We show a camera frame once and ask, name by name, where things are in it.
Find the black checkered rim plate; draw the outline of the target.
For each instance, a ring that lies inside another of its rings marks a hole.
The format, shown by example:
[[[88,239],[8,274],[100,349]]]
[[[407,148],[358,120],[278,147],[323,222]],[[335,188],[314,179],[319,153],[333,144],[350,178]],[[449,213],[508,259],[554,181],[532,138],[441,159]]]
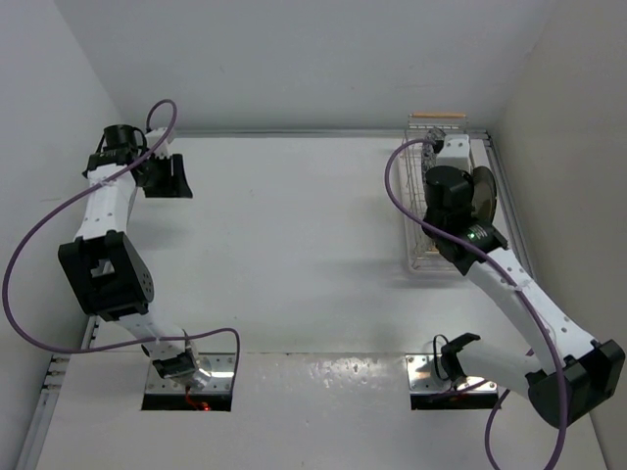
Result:
[[[497,183],[492,171],[486,166],[477,166],[472,173],[473,182],[473,214],[482,221],[492,223],[494,221],[498,192]]]

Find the blue floral white plate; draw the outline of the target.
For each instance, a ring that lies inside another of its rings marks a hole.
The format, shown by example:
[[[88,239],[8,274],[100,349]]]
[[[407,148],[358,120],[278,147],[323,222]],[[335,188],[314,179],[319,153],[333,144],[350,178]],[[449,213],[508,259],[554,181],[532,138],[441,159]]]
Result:
[[[422,175],[425,175],[429,169],[436,165],[437,156],[443,148],[445,137],[446,132],[439,127],[433,127],[426,132],[420,157]]]

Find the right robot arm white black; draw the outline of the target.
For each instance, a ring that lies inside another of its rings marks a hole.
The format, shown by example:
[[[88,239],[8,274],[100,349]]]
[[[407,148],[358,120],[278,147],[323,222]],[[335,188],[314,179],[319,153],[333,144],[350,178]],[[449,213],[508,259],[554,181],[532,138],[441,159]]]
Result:
[[[424,184],[425,233],[443,258],[493,301],[533,352],[514,354],[464,333],[441,349],[439,365],[447,378],[458,382],[474,375],[496,381],[528,398],[553,427],[561,422],[562,405],[565,423],[572,424],[610,399],[625,351],[579,327],[530,277],[491,218],[476,214],[474,176],[437,165],[426,172]]]

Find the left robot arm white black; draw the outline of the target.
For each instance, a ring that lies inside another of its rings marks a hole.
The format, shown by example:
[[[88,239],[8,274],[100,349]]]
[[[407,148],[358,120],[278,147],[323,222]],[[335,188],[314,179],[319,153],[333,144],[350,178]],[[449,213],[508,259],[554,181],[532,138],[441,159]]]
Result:
[[[200,358],[183,329],[150,309],[153,277],[127,236],[137,192],[148,198],[192,198],[183,159],[169,151],[171,138],[163,128],[141,133],[130,125],[111,125],[103,138],[83,173],[91,190],[83,221],[73,241],[60,246],[58,259],[84,313],[142,340],[161,378],[197,388],[204,381]]]

